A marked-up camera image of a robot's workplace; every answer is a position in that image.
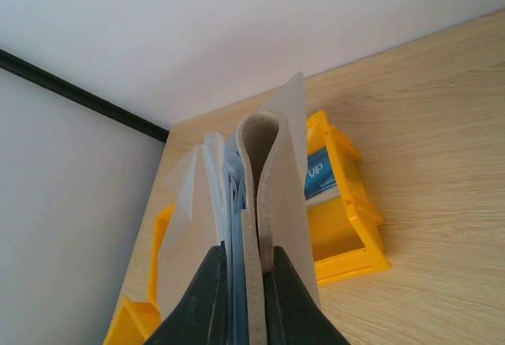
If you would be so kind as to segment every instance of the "black strip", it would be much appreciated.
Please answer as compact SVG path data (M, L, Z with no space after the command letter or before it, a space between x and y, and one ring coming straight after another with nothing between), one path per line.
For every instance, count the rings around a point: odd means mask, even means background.
M52 92L56 92L58 95L64 96L90 110L94 110L99 114L112 118L116 122L120 122L121 124L147 134L156 140L166 142L168 138L168 130L148 122L127 110L123 110L98 96L94 96L90 92L64 81L31 63L23 61L2 49L0 49L0 68L16 74L27 81L38 84Z

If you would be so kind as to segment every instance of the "gray wall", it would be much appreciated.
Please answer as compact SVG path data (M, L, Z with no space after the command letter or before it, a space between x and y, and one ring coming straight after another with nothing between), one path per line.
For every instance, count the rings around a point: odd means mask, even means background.
M162 150L0 70L0 345L103 341Z

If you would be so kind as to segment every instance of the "wooden surface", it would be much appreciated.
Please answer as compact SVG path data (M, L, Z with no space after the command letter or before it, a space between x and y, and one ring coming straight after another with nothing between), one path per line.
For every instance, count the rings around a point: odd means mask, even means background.
M351 343L503 343L505 10L311 77L361 150L392 270L320 289ZM270 93L170 131L121 296L146 300L152 229L172 166L206 132L229 135Z

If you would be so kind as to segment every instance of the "white panel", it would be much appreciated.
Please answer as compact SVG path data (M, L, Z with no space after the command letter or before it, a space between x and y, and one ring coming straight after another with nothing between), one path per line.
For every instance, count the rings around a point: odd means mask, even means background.
M0 44L161 126L505 0L0 0Z
M99 344L163 144L0 70L0 344Z

